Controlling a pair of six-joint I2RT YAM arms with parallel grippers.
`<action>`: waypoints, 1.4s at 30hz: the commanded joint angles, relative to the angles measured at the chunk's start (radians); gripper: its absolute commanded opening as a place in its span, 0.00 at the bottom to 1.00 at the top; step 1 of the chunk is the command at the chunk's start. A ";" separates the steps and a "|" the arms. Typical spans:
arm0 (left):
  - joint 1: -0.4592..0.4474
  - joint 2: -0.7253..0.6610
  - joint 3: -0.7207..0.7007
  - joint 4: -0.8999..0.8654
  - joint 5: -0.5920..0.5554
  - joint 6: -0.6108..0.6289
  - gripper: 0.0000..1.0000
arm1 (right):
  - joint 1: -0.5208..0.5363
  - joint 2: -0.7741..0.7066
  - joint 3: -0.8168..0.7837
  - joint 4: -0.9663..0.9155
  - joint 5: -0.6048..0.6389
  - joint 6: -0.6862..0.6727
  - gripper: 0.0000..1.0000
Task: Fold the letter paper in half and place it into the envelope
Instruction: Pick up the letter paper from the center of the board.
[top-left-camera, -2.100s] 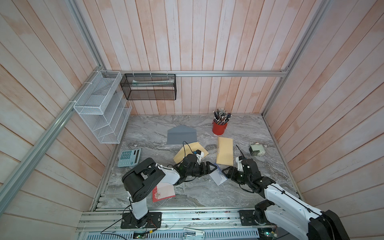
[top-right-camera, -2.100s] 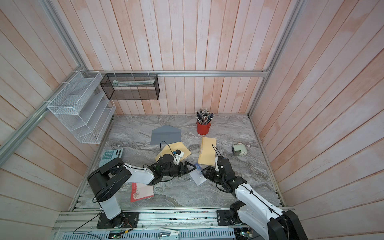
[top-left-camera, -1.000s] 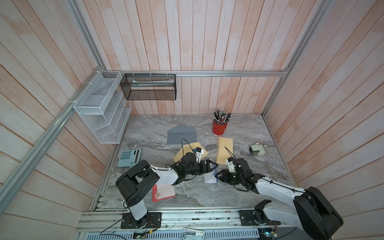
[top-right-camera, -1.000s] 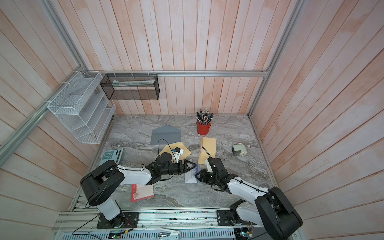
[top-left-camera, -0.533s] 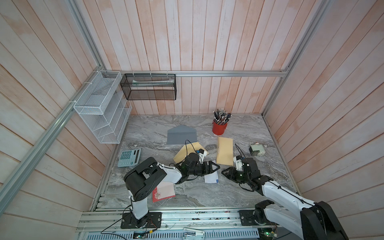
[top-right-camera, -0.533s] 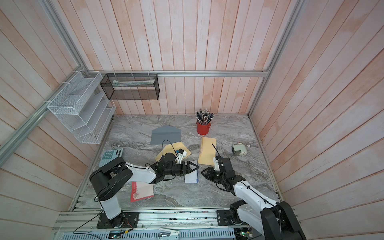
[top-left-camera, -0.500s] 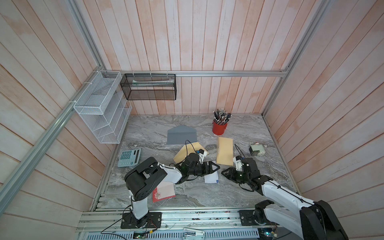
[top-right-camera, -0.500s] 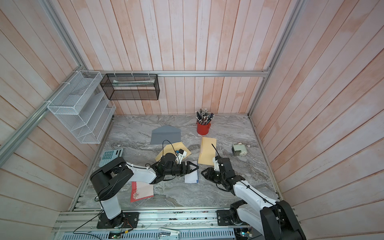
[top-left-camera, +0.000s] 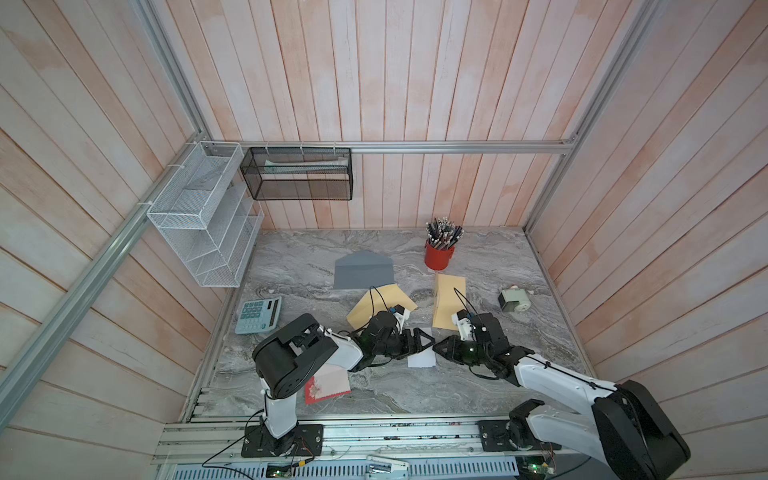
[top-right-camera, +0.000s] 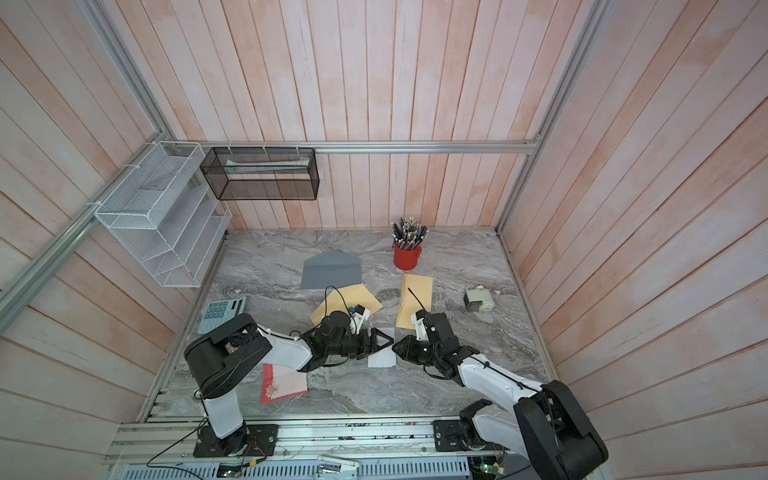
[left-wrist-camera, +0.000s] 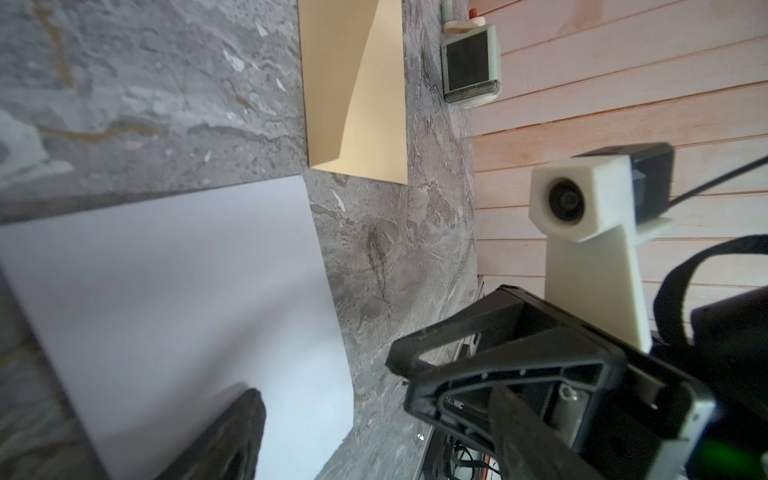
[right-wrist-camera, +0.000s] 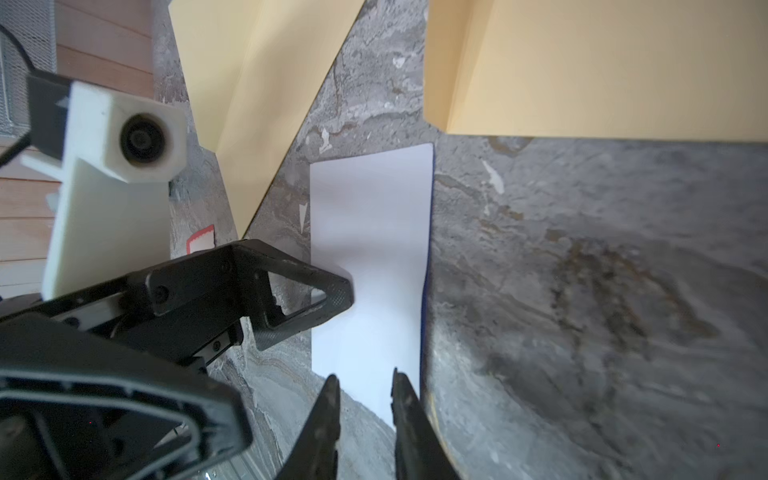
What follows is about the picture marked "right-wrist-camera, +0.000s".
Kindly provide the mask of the yellow envelope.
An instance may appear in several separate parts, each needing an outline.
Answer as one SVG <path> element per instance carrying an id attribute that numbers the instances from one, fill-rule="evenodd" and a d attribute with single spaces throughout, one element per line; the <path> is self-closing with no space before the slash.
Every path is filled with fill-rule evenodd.
<path id="1" fill-rule="evenodd" d="M 763 1 L 433 1 L 424 117 L 448 134 L 763 142 Z"/>
<path id="2" fill-rule="evenodd" d="M 239 237 L 362 6 L 360 1 L 170 3 L 198 141 L 216 155 Z"/>

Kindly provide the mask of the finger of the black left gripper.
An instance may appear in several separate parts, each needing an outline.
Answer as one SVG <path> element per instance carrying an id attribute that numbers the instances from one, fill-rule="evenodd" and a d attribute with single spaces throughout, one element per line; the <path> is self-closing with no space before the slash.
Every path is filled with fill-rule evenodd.
<path id="1" fill-rule="evenodd" d="M 185 479 L 247 449 L 232 387 L 39 314 L 1 324 L 5 479 Z"/>
<path id="2" fill-rule="evenodd" d="M 250 323 L 264 351 L 353 304 L 350 280 L 260 240 L 193 253 L 129 277 L 122 342 L 144 351 L 199 351 Z"/>

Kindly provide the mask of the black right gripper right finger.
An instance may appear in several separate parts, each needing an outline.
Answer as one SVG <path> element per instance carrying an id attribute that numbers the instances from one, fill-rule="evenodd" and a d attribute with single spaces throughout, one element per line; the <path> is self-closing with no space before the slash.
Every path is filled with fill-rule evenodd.
<path id="1" fill-rule="evenodd" d="M 391 398 L 396 478 L 459 480 L 408 376 L 397 369 L 393 372 Z"/>

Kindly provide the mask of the blue bordered letter paper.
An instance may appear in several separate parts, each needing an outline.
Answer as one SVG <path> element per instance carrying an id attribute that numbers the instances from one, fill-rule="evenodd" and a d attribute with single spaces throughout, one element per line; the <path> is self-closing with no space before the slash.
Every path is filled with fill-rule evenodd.
<path id="1" fill-rule="evenodd" d="M 393 374 L 420 383 L 433 181 L 430 143 L 310 167 L 312 263 L 354 296 L 313 328 L 312 370 L 387 425 Z"/>

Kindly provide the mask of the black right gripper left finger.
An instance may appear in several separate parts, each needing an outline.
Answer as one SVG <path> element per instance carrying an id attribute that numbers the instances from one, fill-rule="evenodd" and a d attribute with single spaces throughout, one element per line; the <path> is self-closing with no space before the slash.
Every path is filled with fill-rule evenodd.
<path id="1" fill-rule="evenodd" d="M 334 480 L 341 434 L 340 384 L 331 374 L 323 384 L 297 441 L 276 479 Z"/>

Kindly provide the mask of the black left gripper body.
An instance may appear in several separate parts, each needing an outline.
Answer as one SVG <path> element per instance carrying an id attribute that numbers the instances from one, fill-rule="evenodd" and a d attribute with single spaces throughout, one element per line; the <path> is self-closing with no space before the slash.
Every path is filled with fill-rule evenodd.
<path id="1" fill-rule="evenodd" d="M 241 344 L 245 304 L 223 287 L 184 296 L 171 287 L 89 287 L 51 300 L 1 303 L 4 372 L 118 372 L 166 361 L 204 372 Z"/>

